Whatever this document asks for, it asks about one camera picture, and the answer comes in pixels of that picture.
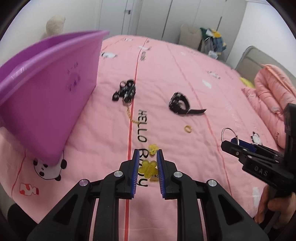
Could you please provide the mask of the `person's right hand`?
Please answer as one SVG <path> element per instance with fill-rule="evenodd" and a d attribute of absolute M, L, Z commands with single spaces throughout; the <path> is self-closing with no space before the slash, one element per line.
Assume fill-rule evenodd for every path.
<path fill-rule="evenodd" d="M 257 214 L 254 217 L 256 223 L 260 224 L 264 221 L 267 210 L 280 213 L 273 227 L 275 229 L 283 228 L 289 223 L 295 212 L 295 193 L 284 198 L 269 199 L 269 186 L 266 185 L 260 198 Z"/>

